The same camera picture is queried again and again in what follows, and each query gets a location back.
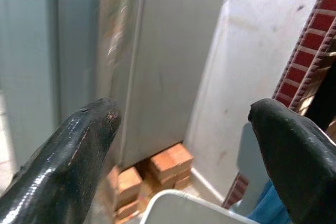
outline blue fabric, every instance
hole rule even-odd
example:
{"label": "blue fabric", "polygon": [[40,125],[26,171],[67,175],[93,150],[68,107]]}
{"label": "blue fabric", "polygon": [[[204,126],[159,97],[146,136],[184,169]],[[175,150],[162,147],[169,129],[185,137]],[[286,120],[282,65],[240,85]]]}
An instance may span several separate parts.
{"label": "blue fabric", "polygon": [[247,218],[260,224],[287,224],[289,215],[272,181],[268,181],[258,200],[256,208]]}

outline white container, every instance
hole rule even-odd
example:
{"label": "white container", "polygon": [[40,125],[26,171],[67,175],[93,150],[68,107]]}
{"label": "white container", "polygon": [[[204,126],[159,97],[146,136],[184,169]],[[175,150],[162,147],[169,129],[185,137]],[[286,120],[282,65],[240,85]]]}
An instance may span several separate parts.
{"label": "white container", "polygon": [[149,202],[140,224],[258,224],[178,190],[164,190]]}

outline floor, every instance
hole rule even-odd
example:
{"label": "floor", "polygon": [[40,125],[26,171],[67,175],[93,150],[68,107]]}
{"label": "floor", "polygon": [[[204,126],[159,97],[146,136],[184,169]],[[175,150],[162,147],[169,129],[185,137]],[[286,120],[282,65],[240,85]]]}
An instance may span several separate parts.
{"label": "floor", "polygon": [[0,90],[0,195],[11,182],[14,173],[10,139],[5,99]]}

